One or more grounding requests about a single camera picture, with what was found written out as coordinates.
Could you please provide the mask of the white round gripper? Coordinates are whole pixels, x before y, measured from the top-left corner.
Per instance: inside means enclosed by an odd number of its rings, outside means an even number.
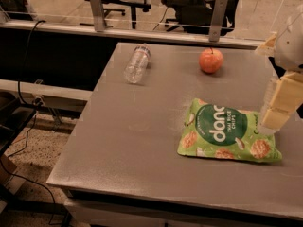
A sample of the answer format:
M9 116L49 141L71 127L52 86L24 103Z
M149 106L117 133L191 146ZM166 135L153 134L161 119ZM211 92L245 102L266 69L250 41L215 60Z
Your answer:
M260 129L279 131L303 103L303 5L287 18L278 33L273 33L255 50L257 55L273 57L286 72L271 78L260 110Z

